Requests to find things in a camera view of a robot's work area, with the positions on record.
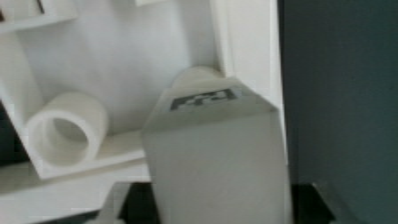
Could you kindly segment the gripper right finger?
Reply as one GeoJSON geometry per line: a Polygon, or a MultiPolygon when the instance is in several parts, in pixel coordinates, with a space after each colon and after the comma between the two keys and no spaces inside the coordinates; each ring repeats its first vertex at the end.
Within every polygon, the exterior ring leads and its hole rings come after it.
{"type": "Polygon", "coordinates": [[[355,224],[331,207],[310,183],[291,185],[292,224],[355,224]]]}

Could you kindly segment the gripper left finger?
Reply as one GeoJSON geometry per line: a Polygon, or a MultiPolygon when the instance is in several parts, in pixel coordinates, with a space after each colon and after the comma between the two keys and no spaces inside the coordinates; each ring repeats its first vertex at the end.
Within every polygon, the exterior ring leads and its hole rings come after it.
{"type": "Polygon", "coordinates": [[[106,196],[95,224],[159,224],[148,182],[116,182],[106,196]]]}

